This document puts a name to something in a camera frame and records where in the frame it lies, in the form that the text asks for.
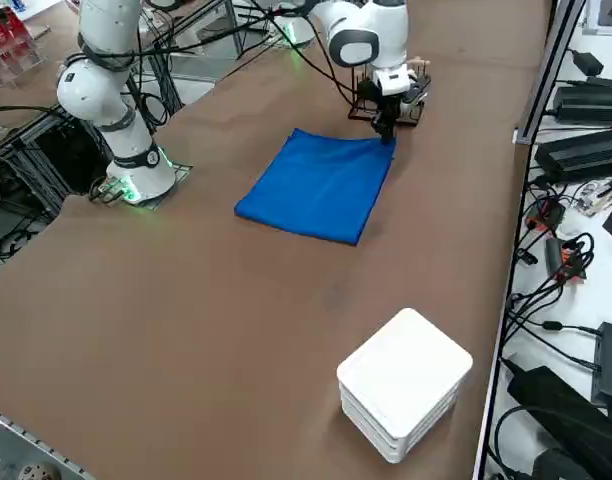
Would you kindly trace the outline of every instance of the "stacked white containers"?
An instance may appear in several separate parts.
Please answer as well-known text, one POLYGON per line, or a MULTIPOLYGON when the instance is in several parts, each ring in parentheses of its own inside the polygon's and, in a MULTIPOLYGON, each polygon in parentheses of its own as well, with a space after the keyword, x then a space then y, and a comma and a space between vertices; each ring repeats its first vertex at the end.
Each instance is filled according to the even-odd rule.
POLYGON ((342 409, 390 463, 448 411, 472 357, 415 310, 399 312, 337 368, 342 409))

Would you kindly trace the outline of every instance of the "blue cloth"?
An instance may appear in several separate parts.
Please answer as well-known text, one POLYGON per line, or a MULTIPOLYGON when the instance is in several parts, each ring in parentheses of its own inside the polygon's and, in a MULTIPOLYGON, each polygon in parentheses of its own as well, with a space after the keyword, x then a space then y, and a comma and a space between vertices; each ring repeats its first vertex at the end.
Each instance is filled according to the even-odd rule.
POLYGON ((356 245, 395 142, 340 140, 295 129, 235 214, 287 232, 356 245))

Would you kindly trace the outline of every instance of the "brown table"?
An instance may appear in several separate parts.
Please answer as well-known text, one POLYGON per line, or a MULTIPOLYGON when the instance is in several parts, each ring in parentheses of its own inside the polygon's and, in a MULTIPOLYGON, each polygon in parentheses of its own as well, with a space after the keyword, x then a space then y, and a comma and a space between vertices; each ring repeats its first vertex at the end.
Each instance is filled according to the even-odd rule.
POLYGON ((373 135, 294 54, 268 53, 158 134, 195 166, 160 210, 70 198, 0 273, 0 411, 100 480, 470 478, 525 161, 511 135, 547 6, 410 9, 433 92, 356 248, 233 215, 294 127, 373 135), (392 466, 343 417, 335 368, 404 306, 475 363, 392 466))

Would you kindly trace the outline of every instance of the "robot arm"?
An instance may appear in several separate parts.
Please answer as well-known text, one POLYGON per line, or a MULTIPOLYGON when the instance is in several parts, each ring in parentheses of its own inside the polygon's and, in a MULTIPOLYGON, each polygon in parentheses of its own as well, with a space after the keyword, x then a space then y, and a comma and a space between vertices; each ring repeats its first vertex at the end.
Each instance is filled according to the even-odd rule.
POLYGON ((317 3, 310 15, 323 24, 331 59, 346 68, 371 64, 382 95, 405 93, 411 86, 406 64, 408 11, 404 0, 317 3))
MULTIPOLYGON (((147 3, 171 10, 179 0, 147 3)), ((140 112, 121 96, 133 60, 126 55, 136 50, 141 10, 140 0, 82 0, 78 42, 83 54, 66 61, 57 86, 62 107, 92 123, 104 137, 113 153, 108 178, 131 204, 164 195, 175 184, 175 171, 140 112)))
MULTIPOLYGON (((173 10, 181 0, 145 0, 173 10)), ((373 77, 358 91, 374 101, 373 127, 384 141, 410 97, 414 75, 406 64, 408 14, 405 0, 369 0, 362 7, 347 1, 307 0, 301 14, 318 17, 326 29, 330 56, 343 67, 370 63, 373 77)), ((67 60, 57 98, 74 117, 89 121, 113 153, 107 169, 138 204, 159 197, 175 184, 175 171, 155 144, 140 112, 124 103, 121 91, 130 75, 141 13, 140 0, 82 0, 79 45, 82 53, 67 60)))

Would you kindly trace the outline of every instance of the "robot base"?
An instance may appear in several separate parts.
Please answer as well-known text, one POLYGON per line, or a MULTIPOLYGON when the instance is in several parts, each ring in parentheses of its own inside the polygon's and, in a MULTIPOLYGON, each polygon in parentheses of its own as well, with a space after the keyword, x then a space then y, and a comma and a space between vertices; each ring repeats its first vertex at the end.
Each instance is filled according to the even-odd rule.
POLYGON ((106 169, 110 178, 119 180, 124 192, 123 200, 131 205, 158 198, 175 185, 175 169, 160 149, 160 161, 154 168, 122 168, 111 162, 106 169))

